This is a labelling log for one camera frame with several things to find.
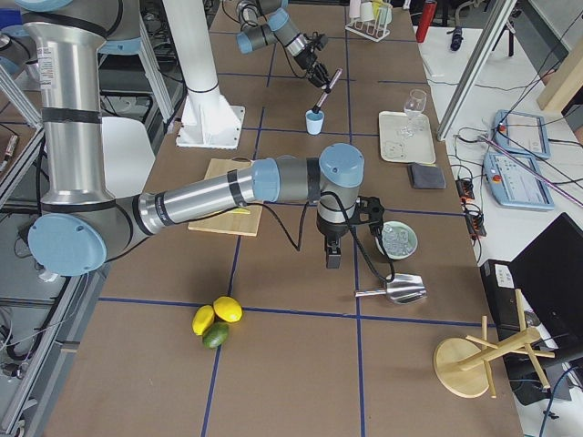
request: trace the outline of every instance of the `black monitor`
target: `black monitor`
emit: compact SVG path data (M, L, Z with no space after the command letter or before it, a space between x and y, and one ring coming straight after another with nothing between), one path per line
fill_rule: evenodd
M563 213L508 267L559 350L569 351L559 357L583 368L583 358L577 358L583 357L583 230ZM583 371L577 373L583 381Z

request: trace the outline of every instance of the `red bottle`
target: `red bottle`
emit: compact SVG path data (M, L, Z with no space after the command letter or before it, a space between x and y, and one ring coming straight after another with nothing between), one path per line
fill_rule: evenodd
M435 0L425 0L421 20L419 20L419 26L417 27L416 37L418 43L423 43L425 41L427 29L434 21L435 9L437 9L437 2Z

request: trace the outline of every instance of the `blue cable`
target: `blue cable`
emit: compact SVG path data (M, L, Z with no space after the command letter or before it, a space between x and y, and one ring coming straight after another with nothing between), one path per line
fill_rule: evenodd
M571 367L563 372L561 377L558 379L557 384L555 384L555 388L550 395L550 400L548 401L547 409L545 410L545 418L543 419L542 424L540 425L540 433L538 437L543 437L543 432L545 431L545 425L547 424L548 415L550 414L550 407L553 404L553 400L555 400L555 394L557 393L558 386L561 385L561 382L569 375L572 371L579 369L579 367Z

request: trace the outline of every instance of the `gray floor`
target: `gray floor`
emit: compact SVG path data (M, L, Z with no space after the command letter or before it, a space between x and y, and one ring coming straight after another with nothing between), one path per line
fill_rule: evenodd
M532 65L540 72L546 72L558 61L564 59L568 51L558 42L558 38L542 21L528 1L523 0L520 2L519 8L523 13L513 20L517 31L517 39L525 49L525 52L527 52ZM461 17L462 26L484 28L491 9L492 6L488 8L487 12L484 12L483 6L467 8ZM453 19L450 20L450 26L454 26ZM525 81L527 82L531 78L525 77ZM570 112L571 114L567 117L569 125L573 129L583 126L583 110L581 110L581 107L572 107Z

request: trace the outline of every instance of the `wooden mug tree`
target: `wooden mug tree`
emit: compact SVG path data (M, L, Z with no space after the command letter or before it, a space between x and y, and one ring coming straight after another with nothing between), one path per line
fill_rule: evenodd
M434 353L434 369L439 381L450 392L463 398L476 398L489 388L490 396L495 398L490 361L507 353L528 355L541 383L546 389L550 388L537 357L553 358L555 354L532 349L531 343L540 340L540 333L532 326L527 327L519 289L516 297L520 332L499 343L491 343L487 340L487 316L483 316L481 339L466 335L465 339L451 338L439 343Z

